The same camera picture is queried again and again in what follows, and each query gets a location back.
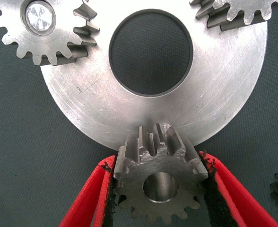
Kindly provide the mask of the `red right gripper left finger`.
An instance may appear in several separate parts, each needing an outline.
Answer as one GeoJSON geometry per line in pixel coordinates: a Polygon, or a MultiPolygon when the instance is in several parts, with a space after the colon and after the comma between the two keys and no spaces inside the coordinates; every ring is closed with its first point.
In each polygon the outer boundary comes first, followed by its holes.
{"type": "Polygon", "coordinates": [[[115,161],[116,156],[113,155],[99,162],[59,224],[60,227],[103,225],[115,161]]]}

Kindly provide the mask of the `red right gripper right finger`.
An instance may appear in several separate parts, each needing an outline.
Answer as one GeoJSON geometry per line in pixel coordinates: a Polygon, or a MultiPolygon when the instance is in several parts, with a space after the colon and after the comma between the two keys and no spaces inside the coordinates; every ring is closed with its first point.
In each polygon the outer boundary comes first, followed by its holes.
{"type": "Polygon", "coordinates": [[[278,227],[276,220],[255,200],[216,157],[199,153],[209,173],[204,196],[213,227],[278,227]]]}

